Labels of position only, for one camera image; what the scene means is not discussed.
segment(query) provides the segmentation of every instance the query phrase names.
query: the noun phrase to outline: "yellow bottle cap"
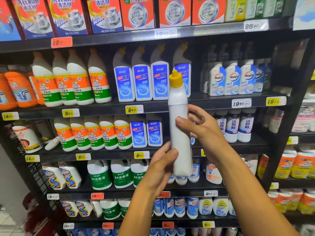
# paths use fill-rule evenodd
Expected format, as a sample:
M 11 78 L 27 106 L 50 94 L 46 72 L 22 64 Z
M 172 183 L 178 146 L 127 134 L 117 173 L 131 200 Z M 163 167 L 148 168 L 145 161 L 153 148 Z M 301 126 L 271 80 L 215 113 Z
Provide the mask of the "yellow bottle cap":
M 179 88 L 183 85 L 183 77 L 177 70 L 173 70 L 172 74 L 169 76 L 169 85 L 172 88 Z

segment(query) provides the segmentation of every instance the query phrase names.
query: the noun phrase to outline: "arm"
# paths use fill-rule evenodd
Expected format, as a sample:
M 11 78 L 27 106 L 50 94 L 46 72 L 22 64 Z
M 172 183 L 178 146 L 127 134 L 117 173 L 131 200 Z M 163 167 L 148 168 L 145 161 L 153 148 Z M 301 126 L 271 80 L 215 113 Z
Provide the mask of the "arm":
M 153 155 L 146 174 L 134 192 L 118 236 L 149 235 L 154 201 L 172 175 L 177 156 L 178 151 L 171 150 L 170 142 L 165 143 Z
M 232 201 L 244 235 L 299 236 L 284 215 L 225 140 L 216 120 L 203 109 L 188 105 L 189 119 L 176 118 L 177 126 L 198 138 L 208 160 L 216 165 Z

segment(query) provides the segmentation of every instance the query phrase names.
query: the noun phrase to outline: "orange price tag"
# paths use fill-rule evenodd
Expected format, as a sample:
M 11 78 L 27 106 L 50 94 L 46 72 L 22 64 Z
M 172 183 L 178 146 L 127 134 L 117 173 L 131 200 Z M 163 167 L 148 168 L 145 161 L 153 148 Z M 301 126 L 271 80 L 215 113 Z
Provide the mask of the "orange price tag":
M 114 223 L 103 223 L 103 229 L 114 229 Z
M 174 228 L 174 222 L 162 222 L 162 228 Z
M 104 193 L 91 193 L 91 199 L 104 199 Z
M 169 198 L 169 197 L 171 197 L 170 191 L 162 191 L 157 198 Z
M 64 48 L 72 46 L 72 36 L 51 38 L 52 48 Z

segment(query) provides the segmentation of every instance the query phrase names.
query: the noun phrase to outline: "orange box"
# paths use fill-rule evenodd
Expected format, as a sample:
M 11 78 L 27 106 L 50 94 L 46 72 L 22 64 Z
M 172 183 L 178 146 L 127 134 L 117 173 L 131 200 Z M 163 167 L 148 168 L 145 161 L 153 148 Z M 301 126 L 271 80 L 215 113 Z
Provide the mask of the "orange box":
M 155 27 L 153 0 L 120 0 L 124 30 Z
M 192 0 L 192 24 L 224 22 L 226 0 Z
M 160 28 L 191 23 L 191 0 L 158 0 Z

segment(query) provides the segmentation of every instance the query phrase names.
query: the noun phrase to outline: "washing machine cleaner box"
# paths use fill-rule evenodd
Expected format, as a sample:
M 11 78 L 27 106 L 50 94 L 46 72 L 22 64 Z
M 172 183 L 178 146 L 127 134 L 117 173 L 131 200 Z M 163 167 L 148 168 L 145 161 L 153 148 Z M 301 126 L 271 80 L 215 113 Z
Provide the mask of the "washing machine cleaner box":
M 185 26 L 191 22 L 191 0 L 159 0 L 160 28 Z
M 81 0 L 47 1 L 59 37 L 88 34 Z
M 87 0 L 94 34 L 123 31 L 119 0 Z
M 155 27 L 153 0 L 120 0 L 124 30 Z
M 226 0 L 192 0 L 192 24 L 224 22 Z
M 12 0 L 26 39 L 55 37 L 44 0 Z
M 6 0 L 0 0 L 0 7 L 0 23 L 2 24 L 0 28 L 0 42 L 21 40 L 16 24 L 16 18 L 14 16 L 15 12 L 13 10 L 10 12 L 10 8 Z

